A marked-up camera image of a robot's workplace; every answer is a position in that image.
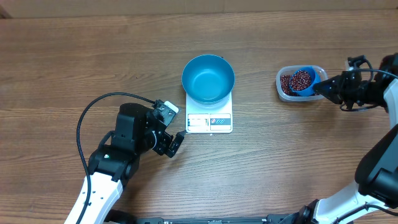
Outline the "blue plastic measuring scoop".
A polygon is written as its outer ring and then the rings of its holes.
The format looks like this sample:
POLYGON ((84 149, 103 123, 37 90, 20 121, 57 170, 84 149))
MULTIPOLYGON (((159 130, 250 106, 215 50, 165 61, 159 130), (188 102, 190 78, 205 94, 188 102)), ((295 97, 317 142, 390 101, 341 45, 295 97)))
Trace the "blue plastic measuring scoop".
POLYGON ((314 87, 315 84, 317 84, 317 83, 319 83, 321 81, 318 72, 316 72, 313 67, 302 67, 302 68, 298 69, 297 71, 299 71, 299 70, 306 70, 310 74, 311 79, 312 79, 312 84, 308 88, 306 88, 306 89, 304 89, 302 91, 294 91, 294 92, 296 92, 299 96, 312 96, 312 95, 314 95, 315 94, 315 90, 313 89, 313 87, 314 87))

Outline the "red adzuki beans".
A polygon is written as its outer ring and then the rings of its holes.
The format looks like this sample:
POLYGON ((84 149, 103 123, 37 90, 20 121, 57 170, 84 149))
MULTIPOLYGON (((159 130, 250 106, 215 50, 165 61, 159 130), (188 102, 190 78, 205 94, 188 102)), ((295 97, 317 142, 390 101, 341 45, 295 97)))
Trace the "red adzuki beans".
POLYGON ((302 91, 312 84, 310 74, 306 70, 299 70, 293 75, 282 75, 280 85, 282 91, 289 96, 299 96, 294 91, 302 91))

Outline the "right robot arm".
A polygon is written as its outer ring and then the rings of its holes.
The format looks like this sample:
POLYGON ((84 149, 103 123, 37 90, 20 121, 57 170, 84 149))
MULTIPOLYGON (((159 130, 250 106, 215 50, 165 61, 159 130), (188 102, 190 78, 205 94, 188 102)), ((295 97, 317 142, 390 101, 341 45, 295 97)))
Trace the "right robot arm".
POLYGON ((314 200, 283 223, 353 223, 374 211, 396 216, 397 208, 397 54, 385 56, 378 69, 361 68, 365 56, 348 58, 349 69, 317 83, 315 93, 343 111, 383 107, 390 131, 361 159, 354 181, 328 198, 314 200))

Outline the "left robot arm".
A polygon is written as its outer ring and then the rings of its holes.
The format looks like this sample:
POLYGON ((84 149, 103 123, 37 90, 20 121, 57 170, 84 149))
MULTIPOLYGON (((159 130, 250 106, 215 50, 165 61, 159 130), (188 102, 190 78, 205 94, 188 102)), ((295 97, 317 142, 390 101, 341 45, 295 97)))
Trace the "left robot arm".
POLYGON ((165 130, 178 112, 171 102, 161 100, 151 108, 137 103, 121 105, 115 129, 104 136, 89 158, 89 176, 66 223, 137 223, 134 215, 115 210, 113 205, 138 170, 143 153, 176 154, 184 133, 173 136, 165 130))

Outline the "white digital kitchen scale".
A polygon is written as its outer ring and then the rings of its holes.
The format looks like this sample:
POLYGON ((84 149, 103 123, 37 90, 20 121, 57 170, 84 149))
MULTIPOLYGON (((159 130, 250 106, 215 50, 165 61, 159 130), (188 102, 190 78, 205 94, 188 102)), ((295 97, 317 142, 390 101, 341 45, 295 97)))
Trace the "white digital kitchen scale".
POLYGON ((232 93, 220 102, 201 104, 186 95, 186 125, 190 134, 228 134, 233 131, 232 93))

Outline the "teal metal bowl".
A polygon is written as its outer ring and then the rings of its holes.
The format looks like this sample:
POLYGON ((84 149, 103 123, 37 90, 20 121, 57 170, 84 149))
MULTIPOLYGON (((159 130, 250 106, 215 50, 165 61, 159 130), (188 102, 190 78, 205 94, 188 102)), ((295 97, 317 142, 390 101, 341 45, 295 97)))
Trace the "teal metal bowl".
POLYGON ((233 67, 223 57, 205 54, 186 64, 181 81, 192 100, 212 105, 228 97, 234 88, 236 76, 233 67))

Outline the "clear plastic food container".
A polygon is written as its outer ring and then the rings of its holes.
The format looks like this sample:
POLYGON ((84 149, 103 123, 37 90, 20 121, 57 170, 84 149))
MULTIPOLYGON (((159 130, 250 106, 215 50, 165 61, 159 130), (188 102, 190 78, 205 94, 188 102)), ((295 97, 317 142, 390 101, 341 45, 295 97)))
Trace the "clear plastic food container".
POLYGON ((286 94, 282 89, 282 80, 281 78, 286 75, 293 75, 297 70, 302 70, 303 68, 312 68, 315 73, 320 77, 320 81, 325 81, 328 79, 328 75, 324 69, 317 65, 292 65, 281 68, 276 75, 276 88, 279 94, 279 98, 281 101, 289 102, 289 103, 298 103, 298 102, 308 102, 320 100, 323 98, 321 95, 310 95, 310 96, 293 96, 286 94))

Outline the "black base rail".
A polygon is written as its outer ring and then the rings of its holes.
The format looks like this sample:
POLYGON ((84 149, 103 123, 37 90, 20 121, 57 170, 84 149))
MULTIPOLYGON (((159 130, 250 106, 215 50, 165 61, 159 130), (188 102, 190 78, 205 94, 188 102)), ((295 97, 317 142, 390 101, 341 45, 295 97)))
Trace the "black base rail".
POLYGON ((130 213, 120 210, 111 210, 104 223, 120 224, 278 224, 294 223, 298 213, 293 214, 270 214, 266 217, 233 217, 233 218, 181 218, 164 219, 155 218, 137 218, 130 213))

